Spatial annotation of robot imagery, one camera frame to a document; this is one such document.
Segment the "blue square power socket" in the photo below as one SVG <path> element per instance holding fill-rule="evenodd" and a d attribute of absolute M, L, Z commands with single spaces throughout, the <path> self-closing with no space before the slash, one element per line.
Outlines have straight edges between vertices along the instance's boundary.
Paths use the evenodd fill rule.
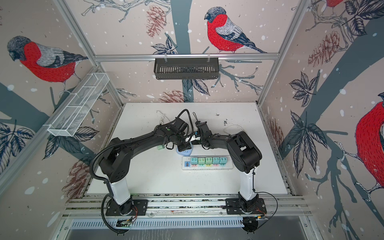
<path fill-rule="evenodd" d="M 176 148 L 176 150 L 178 155 L 188 157 L 192 154 L 193 146 L 190 146 L 188 149 L 185 149 L 184 151 L 180 151 L 179 148 Z"/>

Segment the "long white power strip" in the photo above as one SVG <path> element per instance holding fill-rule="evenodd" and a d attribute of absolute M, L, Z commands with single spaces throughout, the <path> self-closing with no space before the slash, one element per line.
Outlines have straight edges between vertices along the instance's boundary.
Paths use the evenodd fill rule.
<path fill-rule="evenodd" d="M 233 161 L 230 156 L 188 156 L 183 157 L 181 167 L 185 171 L 199 170 L 232 170 L 234 168 Z"/>

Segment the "light green plug adapter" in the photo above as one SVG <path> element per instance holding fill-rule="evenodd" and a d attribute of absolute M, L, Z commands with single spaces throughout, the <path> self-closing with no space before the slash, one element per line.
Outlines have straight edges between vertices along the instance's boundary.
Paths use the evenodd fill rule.
<path fill-rule="evenodd" d="M 206 165 L 212 165 L 212 162 L 213 162 L 213 158 L 211 157 L 206 157 Z"/>

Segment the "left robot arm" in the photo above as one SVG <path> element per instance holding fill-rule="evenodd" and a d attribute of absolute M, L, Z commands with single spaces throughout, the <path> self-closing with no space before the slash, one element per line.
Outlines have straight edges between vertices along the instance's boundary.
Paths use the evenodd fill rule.
<path fill-rule="evenodd" d="M 160 145 L 166 146 L 168 143 L 185 150 L 190 147 L 194 132 L 190 112 L 184 109 L 173 121 L 158 124 L 148 134 L 127 140 L 112 139 L 109 145 L 91 160 L 90 175 L 106 184 L 108 196 L 118 206 L 119 214 L 127 216 L 135 209 L 125 182 L 131 160 L 147 150 Z"/>

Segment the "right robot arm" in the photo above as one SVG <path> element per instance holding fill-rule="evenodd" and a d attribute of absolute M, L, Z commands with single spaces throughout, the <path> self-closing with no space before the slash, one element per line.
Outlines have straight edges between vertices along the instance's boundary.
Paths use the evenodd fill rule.
<path fill-rule="evenodd" d="M 259 194 L 255 188 L 255 175 L 260 165 L 262 153 L 244 131 L 233 135 L 213 134 L 207 122 L 196 121 L 199 138 L 196 144 L 204 149 L 225 149 L 228 151 L 235 167 L 242 173 L 239 191 L 240 209 L 249 214 L 256 210 L 259 203 Z"/>

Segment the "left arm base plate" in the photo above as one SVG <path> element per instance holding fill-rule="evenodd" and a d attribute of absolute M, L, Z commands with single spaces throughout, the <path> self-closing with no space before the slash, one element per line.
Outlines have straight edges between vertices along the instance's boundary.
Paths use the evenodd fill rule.
<path fill-rule="evenodd" d="M 110 199 L 106 206 L 106 216 L 145 216 L 147 207 L 148 200 L 130 200 L 120 206 L 113 199 Z"/>

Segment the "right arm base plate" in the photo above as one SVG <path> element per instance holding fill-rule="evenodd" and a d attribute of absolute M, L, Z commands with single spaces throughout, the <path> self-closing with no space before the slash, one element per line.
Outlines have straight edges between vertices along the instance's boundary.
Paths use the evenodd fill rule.
<path fill-rule="evenodd" d="M 266 205 L 262 198 L 254 198 L 250 201 L 244 199 L 225 199 L 223 209 L 226 210 L 228 215 L 267 214 Z"/>

